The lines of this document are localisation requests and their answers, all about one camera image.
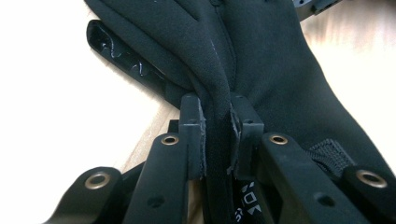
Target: wooden table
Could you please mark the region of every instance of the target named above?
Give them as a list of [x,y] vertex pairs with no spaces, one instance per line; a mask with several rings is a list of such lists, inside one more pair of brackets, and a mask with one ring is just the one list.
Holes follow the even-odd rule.
[[[302,22],[344,106],[396,170],[396,4],[343,1]],[[126,171],[178,111],[86,42],[83,1],[7,1],[0,13],[0,223],[41,223],[83,172]]]

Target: wooden surface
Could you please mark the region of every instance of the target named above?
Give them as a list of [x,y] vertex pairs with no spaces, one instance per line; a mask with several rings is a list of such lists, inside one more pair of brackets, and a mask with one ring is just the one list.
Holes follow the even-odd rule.
[[[41,223],[83,172],[126,171],[178,111],[94,53],[83,1],[0,13],[0,223]],[[302,22],[344,106],[396,170],[396,5],[343,1]]]

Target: metal grommet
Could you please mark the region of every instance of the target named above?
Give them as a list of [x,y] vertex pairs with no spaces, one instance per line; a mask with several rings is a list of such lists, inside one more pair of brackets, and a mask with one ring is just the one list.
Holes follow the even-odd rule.
[[289,140],[286,137],[278,134],[271,135],[270,141],[277,145],[286,145],[289,142]]
[[110,175],[108,175],[105,172],[97,172],[93,175],[91,175],[86,181],[85,181],[85,188],[87,189],[100,189],[104,186],[106,186],[110,182]]
[[172,146],[178,143],[178,137],[173,136],[173,135],[168,135],[165,136],[162,140],[161,143],[167,146]]
[[356,172],[356,177],[364,184],[373,188],[384,189],[388,186],[388,183],[384,178],[371,171],[359,170]]

